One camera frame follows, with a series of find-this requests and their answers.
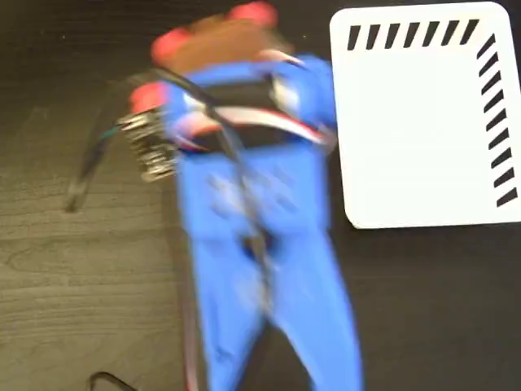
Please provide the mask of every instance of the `black cable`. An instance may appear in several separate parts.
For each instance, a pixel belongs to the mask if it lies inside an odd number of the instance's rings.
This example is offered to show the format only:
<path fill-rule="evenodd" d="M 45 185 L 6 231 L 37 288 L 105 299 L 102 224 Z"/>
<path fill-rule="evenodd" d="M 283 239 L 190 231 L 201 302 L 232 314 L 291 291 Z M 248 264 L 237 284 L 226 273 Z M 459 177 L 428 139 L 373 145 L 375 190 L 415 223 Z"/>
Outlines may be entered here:
<path fill-rule="evenodd" d="M 114 127 L 117 118 L 128 112 L 127 99 L 132 90 L 149 82 L 152 78 L 151 72 L 137 73 L 120 81 L 107 92 L 105 104 L 99 110 L 87 139 L 87 148 L 82 158 L 80 171 L 69 184 L 64 206 L 66 212 L 76 212 L 85 201 L 90 182 L 111 140 L 111 137 L 103 137 L 103 134 Z"/>
<path fill-rule="evenodd" d="M 178 315 L 182 321 L 181 337 L 183 342 L 184 366 L 186 390 L 205 391 L 201 384 L 207 384 L 206 362 L 203 359 L 202 338 L 199 334 L 199 313 L 197 307 L 197 294 L 195 276 L 189 257 L 179 257 L 179 247 L 172 240 L 179 235 L 177 231 L 178 216 L 176 201 L 176 184 L 174 181 L 163 181 L 161 184 L 162 218 L 165 227 L 165 240 L 170 255 L 175 260 L 174 268 L 177 275 L 177 300 Z"/>
<path fill-rule="evenodd" d="M 157 75 L 162 79 L 169 81 L 176 86 L 179 86 L 188 92 L 194 99 L 199 100 L 205 105 L 205 111 L 208 117 L 212 118 L 221 126 L 221 132 L 218 132 L 221 145 L 225 150 L 225 154 L 235 163 L 238 169 L 238 180 L 243 195 L 244 206 L 246 210 L 247 219 L 253 226 L 254 234 L 248 238 L 249 244 L 252 248 L 255 259 L 260 263 L 262 268 L 262 292 L 261 303 L 263 309 L 269 312 L 271 309 L 271 281 L 270 281 L 270 261 L 267 253 L 267 245 L 265 238 L 265 230 L 261 225 L 258 215 L 258 208 L 256 207 L 254 196 L 248 185 L 249 182 L 248 170 L 241 159 L 241 152 L 244 150 L 237 132 L 234 130 L 234 125 L 221 116 L 216 110 L 216 102 L 213 97 L 206 93 L 206 91 L 197 86 L 190 80 L 177 75 L 167 69 L 157 68 L 155 70 Z"/>
<path fill-rule="evenodd" d="M 183 90 L 186 90 L 186 92 L 205 105 L 207 115 L 221 126 L 221 132 L 218 132 L 218 136 L 225 154 L 235 163 L 238 169 L 238 180 L 241 194 L 243 195 L 247 219 L 252 224 L 254 229 L 254 235 L 249 237 L 248 240 L 252 248 L 252 253 L 262 268 L 263 284 L 261 304 L 263 310 L 265 310 L 265 312 L 269 312 L 272 304 L 270 295 L 270 262 L 266 248 L 265 230 L 263 229 L 259 220 L 256 202 L 248 185 L 250 181 L 247 179 L 247 167 L 243 164 L 240 156 L 241 152 L 244 150 L 243 144 L 237 136 L 233 124 L 231 124 L 217 112 L 216 102 L 214 101 L 213 97 L 207 94 L 204 89 L 189 81 L 185 77 L 177 75 L 174 72 L 170 72 L 167 69 L 157 68 L 153 69 L 152 72 L 145 72 L 134 77 L 130 77 L 121 83 L 119 86 L 120 88 L 117 88 L 115 91 L 113 91 L 115 96 L 112 98 L 116 104 L 115 106 L 106 106 L 106 108 L 98 115 L 96 124 L 90 134 L 89 146 L 85 151 L 81 170 L 79 174 L 71 181 L 71 186 L 68 190 L 68 200 L 65 208 L 69 212 L 74 212 L 81 207 L 81 204 L 85 200 L 85 195 L 88 191 L 90 181 L 92 180 L 94 172 L 107 150 L 108 141 L 110 139 L 110 137 L 102 137 L 102 135 L 107 132 L 107 129 L 113 127 L 114 122 L 119 117 L 118 110 L 120 110 L 121 107 L 118 106 L 118 103 L 125 102 L 126 105 L 126 99 L 135 86 L 139 86 L 145 82 L 155 81 L 153 80 L 155 77 L 171 82 L 174 85 L 181 87 Z M 120 96 L 118 96 L 118 94 L 124 95 L 122 100 L 119 100 Z M 195 371 L 196 373 L 196 367 L 193 367 L 194 363 L 187 362 L 186 364 L 189 367 L 187 368 L 188 371 L 192 369 L 192 371 Z M 89 380 L 88 390 L 94 390 L 94 384 L 96 380 L 102 378 L 113 383 L 114 385 L 118 385 L 124 391 L 137 391 L 135 388 L 131 387 L 124 381 L 118 379 L 108 372 L 98 372 L 92 375 Z"/>
<path fill-rule="evenodd" d="M 135 389 L 131 385 L 126 384 L 123 380 L 115 377 L 112 373 L 108 372 L 96 372 L 93 375 L 91 375 L 87 382 L 86 391 L 95 391 L 96 384 L 101 379 L 105 380 L 108 383 L 117 385 L 123 391 L 138 391 L 138 389 Z"/>

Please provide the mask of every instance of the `blue plastic tool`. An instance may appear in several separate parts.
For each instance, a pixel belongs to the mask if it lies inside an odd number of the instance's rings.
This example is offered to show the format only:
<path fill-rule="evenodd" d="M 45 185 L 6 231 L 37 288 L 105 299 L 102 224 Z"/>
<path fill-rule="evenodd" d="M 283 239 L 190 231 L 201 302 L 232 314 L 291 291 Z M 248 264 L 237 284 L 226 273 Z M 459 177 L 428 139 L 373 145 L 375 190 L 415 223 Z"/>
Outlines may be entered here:
<path fill-rule="evenodd" d="M 189 75 L 201 86 L 255 80 L 266 70 L 298 91 L 294 112 L 310 125 L 334 124 L 328 64 L 301 57 L 289 63 L 229 64 Z M 169 86 L 166 129 L 188 108 L 183 91 Z M 294 138 L 241 155 L 260 221 L 274 237 L 269 249 L 273 309 L 279 327 L 309 372 L 311 389 L 362 390 L 361 354 L 352 309 L 327 230 L 326 157 L 322 149 Z M 177 191 L 182 223 L 190 237 L 211 391 L 236 388 L 250 348 L 263 325 L 261 270 L 245 251 L 252 231 L 243 215 L 236 167 L 224 154 L 182 154 Z"/>

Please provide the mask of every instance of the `wood grain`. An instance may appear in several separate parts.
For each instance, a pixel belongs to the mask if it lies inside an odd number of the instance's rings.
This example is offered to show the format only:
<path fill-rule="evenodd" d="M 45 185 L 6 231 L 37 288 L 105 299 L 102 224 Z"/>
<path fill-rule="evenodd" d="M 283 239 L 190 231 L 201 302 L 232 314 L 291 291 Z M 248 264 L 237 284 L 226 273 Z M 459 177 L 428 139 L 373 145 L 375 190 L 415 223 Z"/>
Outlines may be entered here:
<path fill-rule="evenodd" d="M 188 262 L 188 243 L 176 211 L 164 219 L 163 190 L 141 182 L 118 138 L 84 209 L 61 208 L 107 87 L 148 65 L 156 35 L 236 2 L 11 3 L 0 64 L 0 390 L 83 390 L 99 370 L 143 391 L 183 389 L 177 262 Z M 329 19 L 346 3 L 275 3 L 284 35 L 327 57 Z M 338 154 L 330 185 L 366 389 L 521 389 L 521 226 L 356 231 Z M 249 389 L 301 383 L 286 350 L 273 346 Z"/>

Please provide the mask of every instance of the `striped border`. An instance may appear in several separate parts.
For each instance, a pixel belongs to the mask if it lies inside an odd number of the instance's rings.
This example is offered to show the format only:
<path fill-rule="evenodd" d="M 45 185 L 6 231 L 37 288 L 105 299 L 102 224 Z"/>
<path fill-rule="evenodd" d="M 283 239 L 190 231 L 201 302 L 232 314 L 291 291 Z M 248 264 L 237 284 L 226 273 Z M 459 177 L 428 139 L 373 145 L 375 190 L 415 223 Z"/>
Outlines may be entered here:
<path fill-rule="evenodd" d="M 454 32 L 456 31 L 456 27 L 460 24 L 460 20 L 450 20 L 447 24 L 447 29 L 444 32 L 443 39 L 441 40 L 442 46 L 447 46 L 454 35 Z M 471 19 L 467 22 L 465 31 L 463 32 L 462 39 L 460 40 L 460 45 L 466 45 L 469 40 L 471 39 L 472 33 L 475 31 L 476 26 L 478 25 L 479 20 L 477 19 Z M 425 37 L 423 37 L 422 40 L 422 46 L 427 47 L 430 46 L 432 43 L 432 38 L 434 37 L 434 34 L 436 33 L 436 30 L 440 26 L 439 21 L 431 21 L 428 22 L 427 31 L 425 32 Z M 407 27 L 407 34 L 405 35 L 405 40 L 403 42 L 404 48 L 409 48 L 413 44 L 413 40 L 416 37 L 416 32 L 418 31 L 418 28 L 420 26 L 419 22 L 411 22 L 408 24 L 401 24 L 401 23 L 393 23 L 390 24 L 387 29 L 387 36 L 385 38 L 385 48 L 386 49 L 392 49 L 395 45 L 401 45 L 401 43 L 395 42 L 396 36 L 398 34 L 398 31 L 400 28 Z M 353 25 L 349 29 L 349 39 L 348 39 L 348 51 L 354 51 L 355 47 L 357 45 L 358 38 L 360 36 L 361 26 Z M 382 31 L 382 25 L 381 24 L 372 24 L 369 27 L 369 35 L 367 37 L 367 43 L 366 43 L 366 50 L 370 51 L 374 48 L 374 43 L 376 42 L 376 39 Z"/>
<path fill-rule="evenodd" d="M 499 55 L 496 48 L 495 34 L 492 34 L 481 46 L 476 59 L 480 62 L 481 59 L 487 59 L 478 73 L 479 79 L 483 82 L 481 95 L 484 97 L 484 102 L 486 102 L 483 107 L 483 113 L 485 115 L 488 115 L 490 112 L 496 113 L 488 120 L 485 129 L 490 134 L 495 134 L 492 141 L 488 143 L 488 149 L 494 153 L 490 168 L 500 172 L 493 183 L 494 188 L 500 189 L 500 197 L 496 200 L 496 206 L 499 208 L 518 198 L 518 190 L 515 185 L 510 185 L 511 180 L 515 178 L 515 172 L 512 149 L 509 146 L 510 133 L 506 124 L 505 93 L 501 88 L 502 79 L 501 70 L 499 70 Z M 496 88 L 496 92 L 492 94 L 491 90 L 495 86 L 500 88 Z"/>
<path fill-rule="evenodd" d="M 447 28 L 444 31 L 443 38 L 441 40 L 442 46 L 447 46 L 456 31 L 456 28 L 461 23 L 461 20 L 450 20 L 447 23 Z M 428 23 L 425 36 L 420 37 L 422 39 L 421 43 L 423 47 L 428 47 L 432 43 L 432 39 L 440 26 L 439 21 L 430 21 L 430 22 L 422 22 Z M 472 19 L 466 22 L 466 27 L 463 32 L 462 38 L 456 44 L 466 45 L 472 37 L 472 34 L 477 27 L 479 20 Z M 388 26 L 386 32 L 382 32 L 381 24 L 371 24 L 369 28 L 369 34 L 367 36 L 366 47 L 361 48 L 361 45 L 358 45 L 358 38 L 360 36 L 361 25 L 352 25 L 349 28 L 349 37 L 348 37 L 348 51 L 354 51 L 355 49 L 362 49 L 371 51 L 374 49 L 374 44 L 380 33 L 386 33 L 385 37 L 385 49 L 392 49 L 397 47 L 410 48 L 414 38 L 416 37 L 416 33 L 420 26 L 419 22 L 411 22 L 411 23 L 394 23 Z M 405 35 L 405 39 L 403 42 L 396 42 L 396 36 L 400 29 L 407 28 L 407 33 Z M 486 116 L 490 116 L 490 113 L 496 113 L 492 119 L 488 120 L 486 125 L 486 131 L 489 134 L 494 134 L 492 141 L 488 144 L 488 149 L 491 152 L 494 152 L 495 155 L 490 164 L 492 170 L 497 171 L 501 169 L 501 173 L 494 180 L 493 185 L 495 189 L 500 191 L 499 198 L 496 200 L 496 206 L 499 208 L 504 204 L 508 204 L 512 200 L 518 198 L 518 190 L 516 186 L 510 185 L 511 180 L 515 178 L 514 166 L 512 163 L 512 150 L 508 145 L 510 134 L 508 127 L 505 125 L 507 121 L 506 115 L 506 105 L 505 105 L 505 93 L 503 89 L 497 90 L 494 88 L 496 85 L 501 86 L 501 71 L 499 70 L 499 55 L 497 53 L 496 47 L 496 36 L 493 34 L 479 49 L 476 59 L 480 61 L 480 59 L 485 58 L 485 55 L 488 55 L 488 60 L 481 66 L 479 69 L 479 79 L 483 82 L 481 89 L 481 95 L 486 99 L 486 103 L 483 107 L 484 114 Z M 496 93 L 490 98 L 489 91 L 494 89 Z"/>

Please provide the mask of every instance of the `wire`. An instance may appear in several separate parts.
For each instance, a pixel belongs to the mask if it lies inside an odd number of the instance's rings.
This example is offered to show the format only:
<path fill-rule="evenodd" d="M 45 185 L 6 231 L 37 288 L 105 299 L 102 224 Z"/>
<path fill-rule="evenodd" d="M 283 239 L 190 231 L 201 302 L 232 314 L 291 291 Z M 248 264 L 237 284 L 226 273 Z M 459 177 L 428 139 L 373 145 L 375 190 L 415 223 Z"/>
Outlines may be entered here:
<path fill-rule="evenodd" d="M 159 77 L 179 86 L 192 95 L 193 98 L 202 102 L 205 105 L 207 115 L 221 126 L 221 132 L 218 133 L 219 139 L 226 155 L 237 167 L 239 186 L 241 188 L 241 194 L 243 195 L 244 209 L 246 211 L 247 219 L 250 224 L 252 224 L 254 230 L 253 236 L 249 237 L 248 241 L 255 259 L 260 263 L 260 267 L 262 268 L 261 302 L 262 308 L 265 312 L 269 313 L 272 307 L 270 294 L 272 285 L 270 281 L 271 262 L 267 252 L 265 230 L 261 225 L 255 198 L 248 185 L 250 182 L 247 179 L 248 170 L 241 159 L 241 152 L 244 150 L 243 144 L 234 129 L 234 125 L 217 112 L 216 102 L 203 88 L 197 86 L 185 77 L 177 75 L 167 69 L 157 68 L 155 72 Z"/>
<path fill-rule="evenodd" d="M 131 385 L 126 384 L 123 380 L 109 372 L 96 372 L 93 375 L 91 375 L 89 380 L 87 381 L 86 391 L 95 391 L 96 384 L 98 383 L 98 380 L 101 379 L 105 380 L 110 384 L 117 385 L 123 391 L 138 391 L 138 389 L 135 389 Z"/>
<path fill-rule="evenodd" d="M 152 72 L 145 72 L 128 78 L 121 84 L 120 88 L 113 91 L 114 94 L 116 94 L 116 104 L 115 106 L 108 106 L 108 108 L 102 110 L 98 115 L 96 124 L 94 125 L 94 128 L 90 134 L 89 146 L 86 148 L 80 172 L 71 181 L 71 185 L 69 186 L 68 199 L 65 209 L 68 212 L 74 212 L 81 207 L 81 204 L 85 200 L 90 181 L 94 176 L 95 169 L 105 154 L 108 141 L 117 131 L 116 127 L 112 127 L 109 131 L 106 131 L 106 129 L 112 126 L 118 117 L 116 116 L 116 113 L 120 107 L 118 106 L 119 101 L 117 98 L 120 97 L 117 96 L 117 94 L 125 94 L 124 101 L 126 101 L 126 97 L 129 95 L 131 88 L 134 87 L 136 82 L 138 85 L 140 85 L 144 82 L 151 81 L 150 78 L 153 79 L 157 77 L 181 87 L 183 90 L 186 90 L 189 94 L 191 94 L 195 99 L 202 102 L 205 105 L 207 115 L 221 126 L 221 132 L 218 133 L 219 140 L 225 154 L 235 163 L 237 167 L 239 186 L 241 188 L 241 194 L 243 195 L 243 202 L 247 219 L 252 224 L 252 228 L 254 230 L 254 235 L 247 239 L 249 240 L 249 244 L 255 259 L 260 263 L 262 269 L 263 289 L 261 293 L 261 307 L 263 310 L 265 310 L 266 313 L 269 313 L 272 306 L 270 261 L 267 253 L 265 230 L 260 223 L 256 202 L 248 186 L 248 183 L 250 182 L 247 179 L 248 169 L 244 165 L 241 158 L 241 153 L 244 150 L 243 144 L 236 134 L 233 124 L 221 116 L 215 109 L 216 102 L 214 101 L 213 97 L 206 93 L 206 91 L 204 91 L 201 87 L 197 86 L 185 77 L 182 77 L 174 72 L 170 72 L 167 69 L 156 68 L 153 69 Z M 196 357 L 196 354 L 191 353 L 193 352 L 187 352 L 186 359 L 192 360 L 194 357 Z M 195 391 L 198 389 L 196 363 L 186 362 L 186 371 L 187 375 L 190 377 L 190 379 L 188 379 L 188 386 L 190 387 L 190 391 Z M 105 379 L 114 385 L 118 385 L 124 391 L 137 391 L 135 388 L 131 387 L 108 372 L 97 372 L 93 374 L 89 380 L 89 391 L 94 390 L 95 382 L 98 379 Z"/>

